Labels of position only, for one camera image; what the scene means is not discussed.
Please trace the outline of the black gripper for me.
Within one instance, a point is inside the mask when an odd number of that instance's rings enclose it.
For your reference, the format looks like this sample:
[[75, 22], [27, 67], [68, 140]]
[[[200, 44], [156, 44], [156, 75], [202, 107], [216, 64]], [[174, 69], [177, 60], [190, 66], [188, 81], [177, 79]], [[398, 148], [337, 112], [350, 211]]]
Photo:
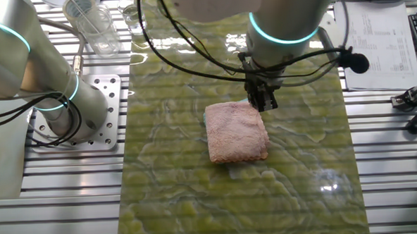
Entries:
[[262, 73], [251, 73], [253, 70], [263, 70], [260, 65], [253, 60], [251, 53], [241, 54], [242, 69], [245, 71], [246, 82], [244, 88], [247, 91], [249, 103], [258, 106], [260, 112], [270, 111], [278, 107], [274, 90], [281, 88], [283, 73], [286, 67], [279, 70], [263, 71]]

